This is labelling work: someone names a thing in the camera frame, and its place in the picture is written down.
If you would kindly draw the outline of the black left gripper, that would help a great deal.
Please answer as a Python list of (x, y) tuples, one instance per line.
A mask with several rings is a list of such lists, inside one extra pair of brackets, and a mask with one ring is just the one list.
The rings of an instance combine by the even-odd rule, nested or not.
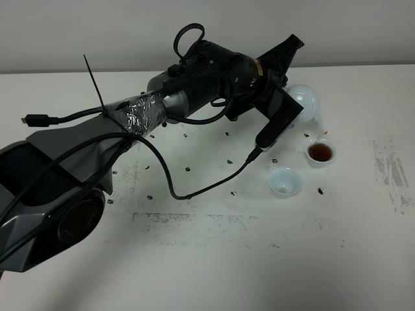
[(296, 52), (304, 42), (294, 34), (285, 41), (262, 54), (258, 60), (266, 72), (260, 78), (257, 89), (250, 95), (237, 97), (226, 116), (236, 121), (240, 115), (252, 108), (269, 120), (277, 115), (297, 117), (302, 107), (283, 89), (288, 82), (287, 71)]

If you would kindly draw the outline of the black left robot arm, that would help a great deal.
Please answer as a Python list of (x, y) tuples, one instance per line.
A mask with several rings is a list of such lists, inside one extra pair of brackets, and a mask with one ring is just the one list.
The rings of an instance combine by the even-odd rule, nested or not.
[(206, 104), (231, 121), (251, 109), (267, 118), (246, 158), (254, 161), (302, 112), (285, 91), (302, 46), (291, 35), (252, 58), (199, 38), (138, 96), (64, 118), (27, 115), (36, 131), (1, 151), (1, 269), (27, 271), (85, 239), (112, 193), (118, 158), (158, 126), (215, 122), (192, 118)]

